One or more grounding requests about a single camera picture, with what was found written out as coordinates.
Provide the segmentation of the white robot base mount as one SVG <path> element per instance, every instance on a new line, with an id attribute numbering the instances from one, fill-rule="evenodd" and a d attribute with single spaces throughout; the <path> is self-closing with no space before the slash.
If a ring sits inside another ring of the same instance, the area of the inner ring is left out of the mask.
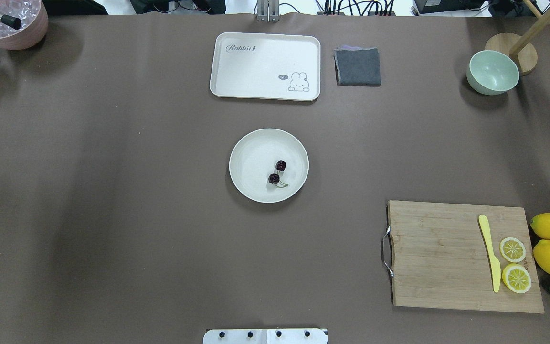
<path id="1" fill-rule="evenodd" d="M 257 328 L 210 329 L 203 344 L 328 344 L 327 329 L 308 328 Z"/>

